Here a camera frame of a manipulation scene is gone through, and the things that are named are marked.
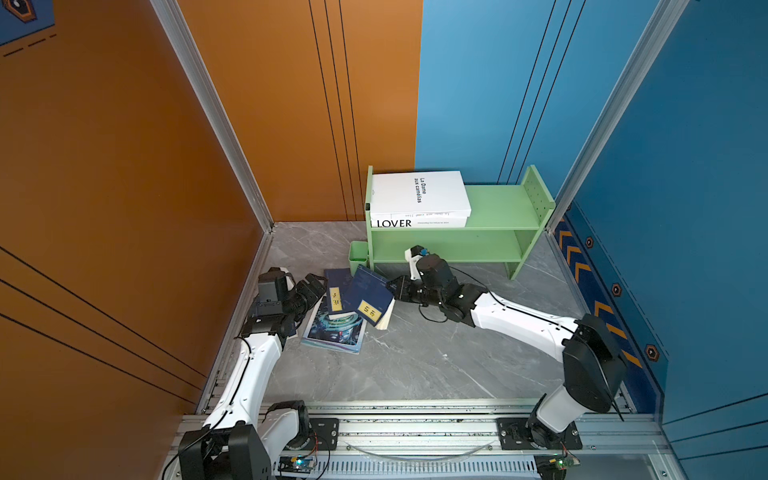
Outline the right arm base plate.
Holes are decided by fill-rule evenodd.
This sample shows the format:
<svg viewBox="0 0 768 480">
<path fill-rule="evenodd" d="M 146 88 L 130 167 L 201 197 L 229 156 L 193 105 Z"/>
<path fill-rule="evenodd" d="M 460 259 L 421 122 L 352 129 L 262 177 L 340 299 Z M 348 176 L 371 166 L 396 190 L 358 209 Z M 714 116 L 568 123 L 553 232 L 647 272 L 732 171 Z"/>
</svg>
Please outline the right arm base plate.
<svg viewBox="0 0 768 480">
<path fill-rule="evenodd" d="M 583 443 L 576 424 L 563 432 L 549 430 L 538 420 L 506 417 L 496 420 L 497 436 L 503 450 L 581 450 Z"/>
</svg>

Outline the white book with brown pattern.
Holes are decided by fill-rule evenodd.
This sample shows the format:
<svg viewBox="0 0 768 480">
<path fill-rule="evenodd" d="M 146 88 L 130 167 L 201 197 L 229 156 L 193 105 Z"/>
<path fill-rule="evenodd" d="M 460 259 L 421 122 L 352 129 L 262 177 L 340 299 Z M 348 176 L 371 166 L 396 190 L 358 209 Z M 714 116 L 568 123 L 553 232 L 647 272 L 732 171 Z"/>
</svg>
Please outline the white book with brown pattern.
<svg viewBox="0 0 768 480">
<path fill-rule="evenodd" d="M 374 174 L 372 215 L 469 217 L 471 205 L 459 171 Z"/>
</svg>

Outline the LOVER black white book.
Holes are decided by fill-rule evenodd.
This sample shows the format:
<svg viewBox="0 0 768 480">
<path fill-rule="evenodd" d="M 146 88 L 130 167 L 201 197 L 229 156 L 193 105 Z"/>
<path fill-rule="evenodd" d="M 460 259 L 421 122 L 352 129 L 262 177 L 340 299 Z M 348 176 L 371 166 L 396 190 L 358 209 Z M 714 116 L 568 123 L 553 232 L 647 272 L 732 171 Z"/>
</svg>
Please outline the LOVER black white book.
<svg viewBox="0 0 768 480">
<path fill-rule="evenodd" d="M 370 216 L 371 227 L 380 229 L 456 229 L 464 228 L 467 220 L 466 216 Z"/>
</svg>

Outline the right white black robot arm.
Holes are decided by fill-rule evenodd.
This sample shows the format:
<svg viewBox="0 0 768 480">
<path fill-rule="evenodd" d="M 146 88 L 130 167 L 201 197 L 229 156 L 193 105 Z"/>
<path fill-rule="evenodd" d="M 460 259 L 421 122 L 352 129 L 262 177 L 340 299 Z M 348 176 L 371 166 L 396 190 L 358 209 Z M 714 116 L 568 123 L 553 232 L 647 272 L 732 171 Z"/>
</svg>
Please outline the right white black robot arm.
<svg viewBox="0 0 768 480">
<path fill-rule="evenodd" d="M 607 324 L 585 314 L 557 316 L 503 299 L 473 278 L 461 283 L 455 269 L 419 247 L 408 251 L 410 273 L 387 282 L 398 301 L 436 306 L 446 319 L 521 341 L 559 361 L 563 384 L 543 395 L 525 422 L 538 449 L 565 445 L 571 425 L 585 413 L 605 414 L 627 375 L 627 362 Z"/>
</svg>

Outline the colourful teal magazine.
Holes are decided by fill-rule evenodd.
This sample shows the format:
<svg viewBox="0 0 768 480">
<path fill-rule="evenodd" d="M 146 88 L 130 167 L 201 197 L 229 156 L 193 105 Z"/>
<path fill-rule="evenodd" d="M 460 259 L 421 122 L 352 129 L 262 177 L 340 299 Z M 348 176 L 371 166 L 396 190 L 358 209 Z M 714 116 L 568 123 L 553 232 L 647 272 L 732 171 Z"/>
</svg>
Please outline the colourful teal magazine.
<svg viewBox="0 0 768 480">
<path fill-rule="evenodd" d="M 359 354 L 367 323 L 355 312 L 343 313 L 338 318 L 329 315 L 328 302 L 321 299 L 312 311 L 301 338 L 311 347 Z"/>
</svg>

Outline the navy book with yellow label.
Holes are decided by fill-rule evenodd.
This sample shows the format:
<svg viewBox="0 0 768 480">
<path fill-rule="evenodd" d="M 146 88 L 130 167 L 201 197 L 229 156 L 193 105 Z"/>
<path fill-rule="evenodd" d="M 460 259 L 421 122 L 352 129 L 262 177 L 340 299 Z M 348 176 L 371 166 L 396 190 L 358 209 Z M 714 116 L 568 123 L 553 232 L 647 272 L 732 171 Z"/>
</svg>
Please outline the navy book with yellow label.
<svg viewBox="0 0 768 480">
<path fill-rule="evenodd" d="M 342 290 L 342 306 L 347 312 L 358 313 L 375 329 L 387 330 L 395 305 L 387 284 L 384 276 L 361 265 Z"/>
</svg>

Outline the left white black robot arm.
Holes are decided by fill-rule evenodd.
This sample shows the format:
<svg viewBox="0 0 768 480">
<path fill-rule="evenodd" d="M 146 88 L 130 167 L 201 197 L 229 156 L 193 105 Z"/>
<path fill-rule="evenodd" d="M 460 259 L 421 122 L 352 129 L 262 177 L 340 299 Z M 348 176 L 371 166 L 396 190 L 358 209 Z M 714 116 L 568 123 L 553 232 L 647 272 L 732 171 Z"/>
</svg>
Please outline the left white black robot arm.
<svg viewBox="0 0 768 480">
<path fill-rule="evenodd" d="M 258 292 L 237 339 L 240 351 L 222 398 L 198 430 L 186 432 L 163 479 L 275 479 L 285 449 L 314 452 L 319 438 L 302 400 L 260 411 L 287 340 L 326 293 L 328 280 L 295 281 L 284 268 L 259 275 Z"/>
</svg>

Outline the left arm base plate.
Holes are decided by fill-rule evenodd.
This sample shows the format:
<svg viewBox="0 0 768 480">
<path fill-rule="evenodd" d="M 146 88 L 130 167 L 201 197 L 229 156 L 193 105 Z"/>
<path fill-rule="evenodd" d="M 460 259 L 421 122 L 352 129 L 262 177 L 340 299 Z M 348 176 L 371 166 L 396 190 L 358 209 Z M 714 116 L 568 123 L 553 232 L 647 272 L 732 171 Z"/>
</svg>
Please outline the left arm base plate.
<svg viewBox="0 0 768 480">
<path fill-rule="evenodd" d="M 290 440 L 284 451 L 335 451 L 339 439 L 340 419 L 336 417 L 310 416 L 306 433 L 300 432 L 296 439 Z"/>
</svg>

